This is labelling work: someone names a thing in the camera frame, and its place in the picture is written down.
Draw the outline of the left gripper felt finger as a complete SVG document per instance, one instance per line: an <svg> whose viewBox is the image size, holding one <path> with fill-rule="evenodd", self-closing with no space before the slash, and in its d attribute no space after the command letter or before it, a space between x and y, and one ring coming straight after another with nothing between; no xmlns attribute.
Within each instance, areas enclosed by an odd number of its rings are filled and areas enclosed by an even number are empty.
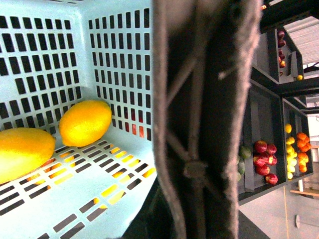
<svg viewBox="0 0 319 239"><path fill-rule="evenodd" d="M175 239L238 238L236 160L261 5L153 1L153 146Z"/></svg>

